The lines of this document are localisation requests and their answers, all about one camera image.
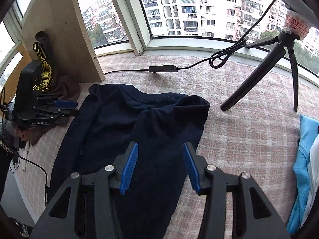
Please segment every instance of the person's hand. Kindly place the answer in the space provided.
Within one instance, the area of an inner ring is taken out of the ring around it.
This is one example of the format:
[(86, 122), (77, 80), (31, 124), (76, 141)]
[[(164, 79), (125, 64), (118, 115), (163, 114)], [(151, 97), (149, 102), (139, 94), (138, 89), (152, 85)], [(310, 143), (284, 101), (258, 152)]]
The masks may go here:
[(21, 131), (19, 127), (17, 126), (17, 124), (15, 124), (12, 121), (9, 121), (6, 125), (6, 130), (10, 135), (14, 137), (20, 137), (21, 141), (24, 141), (24, 142), (29, 141), (31, 132), (33, 129), (34, 128), (31, 127)]

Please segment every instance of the plastic wrapping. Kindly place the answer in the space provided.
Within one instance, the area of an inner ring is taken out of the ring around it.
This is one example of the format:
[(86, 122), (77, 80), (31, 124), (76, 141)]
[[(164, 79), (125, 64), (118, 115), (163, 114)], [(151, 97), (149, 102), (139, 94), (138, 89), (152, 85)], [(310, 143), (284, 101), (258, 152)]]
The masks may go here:
[(285, 25), (283, 26), (285, 32), (298, 34), (300, 40), (303, 40), (309, 33), (311, 27), (311, 23), (304, 17), (294, 11), (287, 11)]

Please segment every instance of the light blue garment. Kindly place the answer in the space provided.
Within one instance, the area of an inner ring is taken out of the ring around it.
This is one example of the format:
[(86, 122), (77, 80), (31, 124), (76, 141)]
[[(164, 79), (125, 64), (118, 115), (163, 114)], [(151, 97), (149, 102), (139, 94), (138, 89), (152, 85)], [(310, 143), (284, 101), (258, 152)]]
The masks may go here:
[(300, 142), (293, 171), (297, 179), (297, 198), (287, 224), (287, 230), (293, 235), (300, 228), (307, 205), (310, 190), (310, 178), (307, 166), (310, 162), (310, 148), (318, 135), (319, 121), (300, 115)]

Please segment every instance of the black mini tripod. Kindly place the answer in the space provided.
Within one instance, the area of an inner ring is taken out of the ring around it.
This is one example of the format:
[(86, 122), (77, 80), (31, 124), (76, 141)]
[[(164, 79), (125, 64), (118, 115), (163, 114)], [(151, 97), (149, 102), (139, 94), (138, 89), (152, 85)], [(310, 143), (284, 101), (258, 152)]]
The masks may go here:
[(299, 39), (299, 35), (295, 33), (286, 33), (281, 31), (278, 36), (268, 37), (261, 39), (259, 41), (247, 44), (246, 48), (254, 48), (265, 45), (274, 44), (272, 50), (264, 58), (264, 60), (259, 64), (259, 66), (251, 73), (251, 75), (240, 85), (240, 87), (224, 101), (221, 105), (221, 110), (229, 110), (237, 102), (240, 101), (251, 89), (258, 84), (261, 79), (275, 66), (275, 64), (281, 59), (288, 49), (288, 54), (290, 58), (291, 72), (292, 72), (292, 82), (293, 82), (293, 94), (294, 101), (293, 107), (297, 112), (298, 109), (298, 66), (296, 56), (294, 54), (293, 46), (295, 39)]

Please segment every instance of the navy blue shirt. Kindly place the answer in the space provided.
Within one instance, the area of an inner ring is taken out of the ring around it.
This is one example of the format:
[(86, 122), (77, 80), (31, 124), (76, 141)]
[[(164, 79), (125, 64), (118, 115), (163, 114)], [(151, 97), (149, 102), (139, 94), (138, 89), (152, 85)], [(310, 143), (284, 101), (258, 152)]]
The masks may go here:
[(182, 145), (197, 148), (209, 102), (199, 96), (145, 94), (132, 85), (92, 85), (57, 154), (51, 190), (72, 172), (112, 164), (130, 141), (139, 154), (129, 189), (115, 198), (124, 239), (162, 239), (186, 178)]

